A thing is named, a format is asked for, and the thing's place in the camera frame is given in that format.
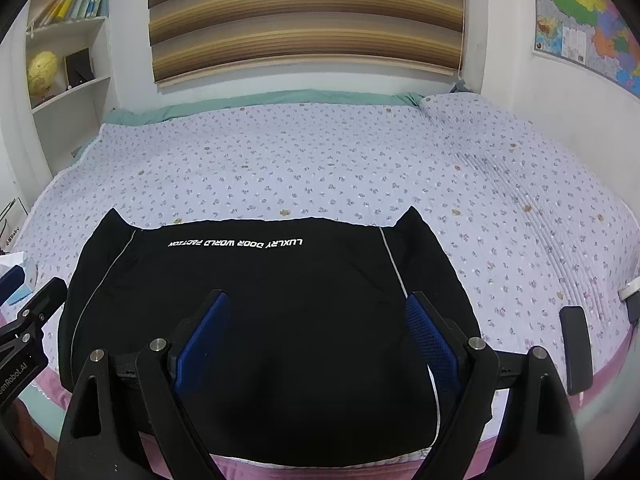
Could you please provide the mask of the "black hooded jacket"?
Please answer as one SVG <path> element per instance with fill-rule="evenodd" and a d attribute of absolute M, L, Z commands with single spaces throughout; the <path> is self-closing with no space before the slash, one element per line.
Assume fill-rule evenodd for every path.
<path fill-rule="evenodd" d="M 142 230 L 108 212 L 82 248 L 58 323 L 73 389 L 94 349 L 139 351 L 218 290 L 179 396 L 209 452 L 344 467 L 427 448 L 451 408 L 442 364 L 406 318 L 420 292 L 462 334 L 480 326 L 414 210 L 392 226 L 328 219 L 202 221 Z"/>

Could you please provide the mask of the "tissue pack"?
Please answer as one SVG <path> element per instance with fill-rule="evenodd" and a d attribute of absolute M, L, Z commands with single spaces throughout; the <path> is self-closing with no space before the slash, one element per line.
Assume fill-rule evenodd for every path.
<path fill-rule="evenodd" d="M 17 304 L 36 288 L 37 266 L 24 252 L 12 252 L 0 257 L 0 302 Z"/>

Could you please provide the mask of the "black smartphone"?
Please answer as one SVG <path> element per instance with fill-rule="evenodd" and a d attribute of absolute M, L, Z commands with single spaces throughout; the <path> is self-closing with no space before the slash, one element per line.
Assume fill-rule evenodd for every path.
<path fill-rule="evenodd" d="M 560 322 L 565 353 L 566 385 L 570 396 L 589 390 L 593 383 L 592 354 L 584 309 L 562 307 Z"/>

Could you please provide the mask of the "floral quilted bedspread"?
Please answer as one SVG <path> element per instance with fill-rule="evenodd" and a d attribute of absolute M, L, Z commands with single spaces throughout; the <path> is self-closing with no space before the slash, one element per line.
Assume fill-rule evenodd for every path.
<path fill-rule="evenodd" d="M 18 246 L 69 278 L 110 209 L 135 226 L 322 217 L 434 230 L 494 346 L 564 362 L 559 313 L 585 310 L 593 384 L 572 402 L 585 473 L 631 425 L 617 400 L 639 350 L 617 292 L 639 267 L 636 216 L 570 151 L 480 96 L 419 105 L 266 104 L 110 119 L 38 198 Z"/>

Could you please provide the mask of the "white bookshelf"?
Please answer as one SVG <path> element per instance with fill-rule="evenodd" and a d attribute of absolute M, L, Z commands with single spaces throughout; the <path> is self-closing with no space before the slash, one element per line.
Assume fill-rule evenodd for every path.
<path fill-rule="evenodd" d="M 118 105 L 110 0 L 29 0 L 27 88 L 50 173 L 73 165 Z"/>

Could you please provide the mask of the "black picture frame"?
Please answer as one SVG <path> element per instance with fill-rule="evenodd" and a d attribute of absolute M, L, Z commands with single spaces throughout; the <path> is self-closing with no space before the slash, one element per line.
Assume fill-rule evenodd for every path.
<path fill-rule="evenodd" d="M 68 88 L 78 87 L 94 79 L 88 48 L 66 55 L 64 67 Z"/>

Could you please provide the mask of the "colourful wall map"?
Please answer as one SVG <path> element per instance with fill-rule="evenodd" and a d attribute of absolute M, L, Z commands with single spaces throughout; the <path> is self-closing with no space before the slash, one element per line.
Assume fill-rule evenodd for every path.
<path fill-rule="evenodd" d="M 612 0 L 536 0 L 534 49 L 639 93 L 639 43 Z"/>

